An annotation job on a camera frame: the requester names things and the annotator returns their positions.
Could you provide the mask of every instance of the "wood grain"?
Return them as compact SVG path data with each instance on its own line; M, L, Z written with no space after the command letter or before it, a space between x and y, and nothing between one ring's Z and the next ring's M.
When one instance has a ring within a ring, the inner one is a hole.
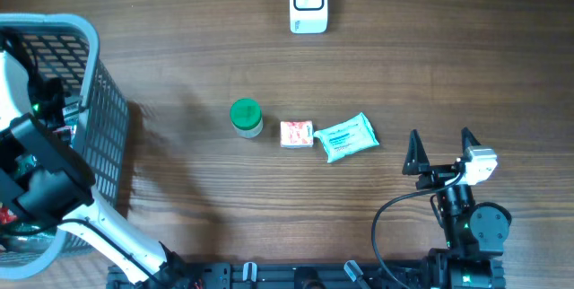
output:
M326 34L296 36L288 0L0 0L3 12L78 13L132 102L118 210L189 260L372 261L379 206L414 190L401 175L418 128L431 162L460 129L500 166L475 188L513 215L509 288L574 281L574 0L330 0ZM263 134L228 117L257 99ZM330 127L363 111L382 144L334 164L279 147L280 120ZM427 198L385 213L387 258L444 247ZM101 288L101 255L61 259L0 288Z

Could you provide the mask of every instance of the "red and white box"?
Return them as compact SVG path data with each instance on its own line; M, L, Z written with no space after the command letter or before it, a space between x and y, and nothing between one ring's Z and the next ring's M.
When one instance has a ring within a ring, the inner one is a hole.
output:
M281 122L281 147L313 146L313 122Z

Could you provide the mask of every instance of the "plastic mesh basket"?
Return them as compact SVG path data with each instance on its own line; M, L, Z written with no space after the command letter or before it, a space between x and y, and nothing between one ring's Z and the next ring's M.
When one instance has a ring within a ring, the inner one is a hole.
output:
M65 89L79 97L72 147L91 166L102 196L115 206L129 113L126 100L99 60L98 33L89 22L71 14L0 14L0 31L4 30L22 37L45 79L62 78ZM90 244L57 230L43 253L0 253L0 278L33 276L58 256L90 251Z

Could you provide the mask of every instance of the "small jar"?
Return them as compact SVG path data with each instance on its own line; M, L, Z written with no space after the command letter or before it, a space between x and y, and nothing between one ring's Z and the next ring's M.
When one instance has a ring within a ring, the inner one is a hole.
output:
M231 123L241 137L252 138L263 129L263 114L256 101L241 99L236 101L230 110Z

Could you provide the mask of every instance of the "wet wipes package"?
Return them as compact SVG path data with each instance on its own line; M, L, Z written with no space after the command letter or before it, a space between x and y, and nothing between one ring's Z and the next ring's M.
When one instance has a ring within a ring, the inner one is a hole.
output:
M321 140L327 163L378 145L373 127L363 113L334 127L317 131L313 136Z

